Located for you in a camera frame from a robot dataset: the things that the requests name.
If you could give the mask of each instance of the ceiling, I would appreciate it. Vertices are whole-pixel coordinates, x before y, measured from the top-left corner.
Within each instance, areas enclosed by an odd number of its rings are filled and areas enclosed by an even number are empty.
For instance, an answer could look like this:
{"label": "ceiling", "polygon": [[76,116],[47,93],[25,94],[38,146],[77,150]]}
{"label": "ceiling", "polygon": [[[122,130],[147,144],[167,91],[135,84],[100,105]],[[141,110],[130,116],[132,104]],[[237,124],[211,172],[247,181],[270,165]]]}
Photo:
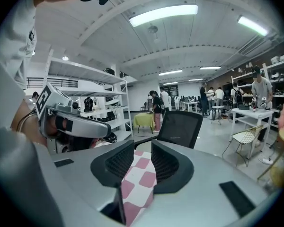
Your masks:
{"label": "ceiling", "polygon": [[[198,5],[198,14],[169,17],[132,27],[129,19],[146,11],[181,4]],[[265,38],[237,23],[240,15],[269,29]],[[150,26],[158,27],[155,34]],[[70,61],[103,70],[114,64],[138,79],[160,83],[210,79],[271,48],[284,38],[279,16],[266,0],[71,0],[44,3],[36,12],[33,61],[67,55]],[[200,70],[201,66],[222,66]],[[159,72],[182,73],[159,77]]]}

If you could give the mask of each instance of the wire chair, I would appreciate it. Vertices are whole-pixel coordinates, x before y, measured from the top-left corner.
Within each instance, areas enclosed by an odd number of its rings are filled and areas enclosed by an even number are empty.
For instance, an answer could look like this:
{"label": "wire chair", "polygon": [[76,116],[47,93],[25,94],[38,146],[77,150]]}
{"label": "wire chair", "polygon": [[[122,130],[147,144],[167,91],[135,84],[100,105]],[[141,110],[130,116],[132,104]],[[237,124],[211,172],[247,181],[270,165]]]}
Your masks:
{"label": "wire chair", "polygon": [[250,151],[249,151],[249,155],[250,155],[251,154],[251,150],[252,150],[252,142],[255,139],[258,138],[262,128],[263,128],[263,125],[259,125],[259,126],[256,126],[256,127],[253,127],[253,128],[250,128],[250,129],[247,129],[247,130],[244,130],[244,131],[241,131],[239,133],[235,133],[235,134],[232,135],[232,140],[235,139],[237,142],[239,142],[239,146],[236,149],[236,153],[243,158],[246,167],[248,167],[250,157],[248,159],[248,162],[246,163],[245,158],[241,155],[242,147],[243,147],[243,145],[251,143],[250,144]]}

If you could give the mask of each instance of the sneaker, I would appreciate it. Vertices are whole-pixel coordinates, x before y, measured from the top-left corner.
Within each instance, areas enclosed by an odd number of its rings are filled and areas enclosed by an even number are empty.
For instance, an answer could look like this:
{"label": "sneaker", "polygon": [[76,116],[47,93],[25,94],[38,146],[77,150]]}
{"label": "sneaker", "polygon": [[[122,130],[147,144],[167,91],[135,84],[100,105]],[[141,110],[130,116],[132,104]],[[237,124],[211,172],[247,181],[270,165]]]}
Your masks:
{"label": "sneaker", "polygon": [[259,147],[259,146],[261,146],[261,141],[257,140],[257,141],[256,141],[256,145],[255,145],[255,148],[257,148],[257,147]]}

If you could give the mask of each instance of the ceiling light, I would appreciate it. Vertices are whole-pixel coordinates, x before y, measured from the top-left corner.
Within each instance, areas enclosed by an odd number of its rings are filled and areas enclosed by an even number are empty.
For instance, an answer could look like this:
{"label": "ceiling light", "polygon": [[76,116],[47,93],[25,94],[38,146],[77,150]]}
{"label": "ceiling light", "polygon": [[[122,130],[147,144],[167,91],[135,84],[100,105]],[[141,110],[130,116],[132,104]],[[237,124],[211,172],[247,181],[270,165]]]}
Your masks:
{"label": "ceiling light", "polygon": [[172,74],[172,73],[178,73],[178,72],[182,72],[182,70],[174,70],[174,71],[159,73],[159,76],[164,76],[164,75],[168,75],[168,74]]}
{"label": "ceiling light", "polygon": [[215,66],[215,67],[201,67],[200,70],[216,70],[220,69],[221,66]]}
{"label": "ceiling light", "polygon": [[171,85],[171,84],[177,84],[178,82],[169,82],[169,83],[164,83],[163,85]]}
{"label": "ceiling light", "polygon": [[197,5],[179,5],[166,7],[161,9],[156,9],[150,12],[146,12],[135,16],[129,20],[133,27],[137,27],[139,25],[145,24],[147,22],[151,22],[156,19],[172,17],[178,15],[193,15],[198,13]]}
{"label": "ceiling light", "polygon": [[199,79],[190,79],[190,80],[188,80],[188,81],[202,81],[203,80],[203,78],[199,78]]}
{"label": "ceiling light", "polygon": [[238,23],[251,28],[252,30],[258,32],[260,35],[266,36],[268,34],[268,31],[266,29],[246,17],[241,16],[238,20]]}

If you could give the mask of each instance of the pink checkered fabric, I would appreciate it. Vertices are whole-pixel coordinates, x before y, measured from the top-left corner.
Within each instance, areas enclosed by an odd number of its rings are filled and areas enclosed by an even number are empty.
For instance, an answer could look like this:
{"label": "pink checkered fabric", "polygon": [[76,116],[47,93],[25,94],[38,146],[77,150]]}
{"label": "pink checkered fabric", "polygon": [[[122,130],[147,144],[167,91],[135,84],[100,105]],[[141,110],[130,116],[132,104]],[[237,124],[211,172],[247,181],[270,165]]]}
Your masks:
{"label": "pink checkered fabric", "polygon": [[157,184],[151,153],[135,151],[132,166],[122,180],[126,226],[130,226],[153,200],[152,189]]}

